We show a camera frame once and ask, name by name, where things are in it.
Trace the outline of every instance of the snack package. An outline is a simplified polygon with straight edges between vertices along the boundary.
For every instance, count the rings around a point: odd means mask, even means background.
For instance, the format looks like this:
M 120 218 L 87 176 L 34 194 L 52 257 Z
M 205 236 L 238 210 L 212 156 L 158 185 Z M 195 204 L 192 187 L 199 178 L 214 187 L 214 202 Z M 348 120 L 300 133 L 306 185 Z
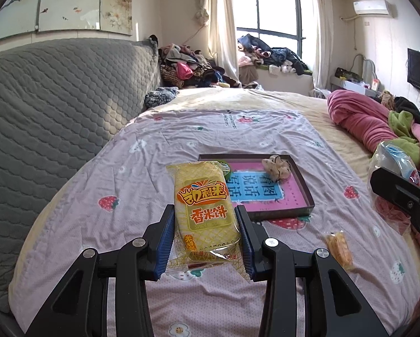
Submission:
M 166 167 L 175 179 L 176 219 L 167 274 L 229 262 L 247 276 L 238 222 L 222 171 L 227 167 L 217 161 Z
M 343 231 L 332 233 L 325 237 L 328 251 L 346 271 L 354 268 L 352 252 L 348 249 L 347 240 Z
M 368 173 L 368 190 L 371 196 L 372 206 L 388 223 L 388 225 L 403 235 L 410 231 L 410 218 L 396 206 L 376 195 L 371 188 L 370 181 L 373 171 L 380 167 L 401 175 L 409 182 L 420 186 L 420 176 L 414 162 L 399 147 L 391 142 L 381 142 L 372 156 Z

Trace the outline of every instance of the air conditioner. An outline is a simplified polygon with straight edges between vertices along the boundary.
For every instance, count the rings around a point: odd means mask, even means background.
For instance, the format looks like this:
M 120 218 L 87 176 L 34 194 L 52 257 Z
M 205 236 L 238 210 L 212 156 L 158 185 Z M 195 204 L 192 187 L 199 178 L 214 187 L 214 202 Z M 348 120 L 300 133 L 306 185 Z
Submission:
M 358 15 L 375 14 L 391 16 L 389 3 L 386 0 L 355 1 L 353 7 Z

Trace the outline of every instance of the rice cracker package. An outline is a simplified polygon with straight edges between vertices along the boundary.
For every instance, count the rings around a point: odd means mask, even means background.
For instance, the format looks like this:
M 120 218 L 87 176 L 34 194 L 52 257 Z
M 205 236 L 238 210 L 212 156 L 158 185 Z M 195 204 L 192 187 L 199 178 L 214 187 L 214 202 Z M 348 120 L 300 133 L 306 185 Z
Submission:
M 216 161 L 166 167 L 175 179 L 175 239 L 167 274 L 231 263 L 247 277 L 240 231 L 222 169 Z

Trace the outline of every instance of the gray quilted blanket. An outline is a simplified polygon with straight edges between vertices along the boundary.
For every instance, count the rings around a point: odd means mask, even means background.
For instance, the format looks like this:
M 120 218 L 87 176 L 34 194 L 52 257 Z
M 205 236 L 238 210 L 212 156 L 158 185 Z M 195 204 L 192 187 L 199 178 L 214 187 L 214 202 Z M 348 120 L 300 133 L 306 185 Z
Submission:
M 37 215 L 159 83 L 150 39 L 61 39 L 0 53 L 1 311 Z

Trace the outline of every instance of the white wall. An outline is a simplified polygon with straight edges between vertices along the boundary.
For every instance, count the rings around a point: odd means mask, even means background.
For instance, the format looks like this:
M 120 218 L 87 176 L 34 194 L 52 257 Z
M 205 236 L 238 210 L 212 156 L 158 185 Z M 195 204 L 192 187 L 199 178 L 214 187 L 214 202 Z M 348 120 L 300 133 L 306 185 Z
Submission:
M 161 45 L 182 44 L 199 30 L 200 25 L 194 19 L 198 8 L 196 0 L 160 0 Z M 202 28 L 187 45 L 193 50 L 200 49 L 202 52 L 207 53 L 207 29 L 207 27 Z
M 0 40 L 0 51 L 42 40 L 64 38 L 113 38 L 142 40 L 155 34 L 161 41 L 161 20 L 158 0 L 132 0 L 133 35 L 98 30 L 65 30 L 47 33 L 28 33 Z
M 345 16 L 353 16 L 353 2 L 345 0 Z M 404 96 L 420 107 L 420 91 L 407 82 L 407 49 L 420 50 L 420 16 L 408 0 L 387 0 L 393 18 L 361 17 L 347 23 L 347 65 L 349 69 L 357 53 L 375 62 L 376 73 L 395 96 Z M 356 46 L 354 50 L 354 24 Z
M 338 67 L 348 69 L 347 51 L 347 24 L 341 20 L 346 16 L 346 0 L 332 0 L 333 4 L 333 54 L 330 61 L 330 77 L 335 75 Z

